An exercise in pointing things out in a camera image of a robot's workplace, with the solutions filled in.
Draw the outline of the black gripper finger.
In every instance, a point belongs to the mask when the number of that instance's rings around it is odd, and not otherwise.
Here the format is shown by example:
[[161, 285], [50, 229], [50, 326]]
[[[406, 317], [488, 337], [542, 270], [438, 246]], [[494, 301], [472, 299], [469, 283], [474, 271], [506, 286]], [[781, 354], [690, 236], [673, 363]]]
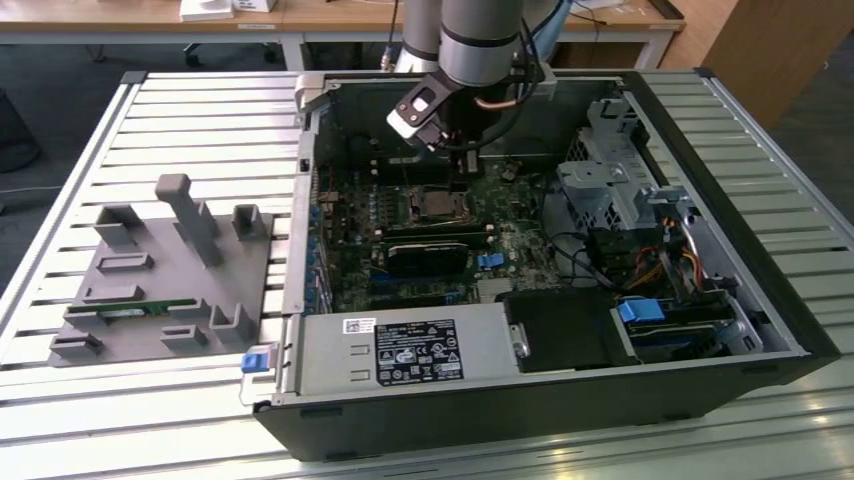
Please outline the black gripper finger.
[[478, 150], [450, 153], [450, 190], [468, 192], [473, 182], [484, 176], [484, 162]]

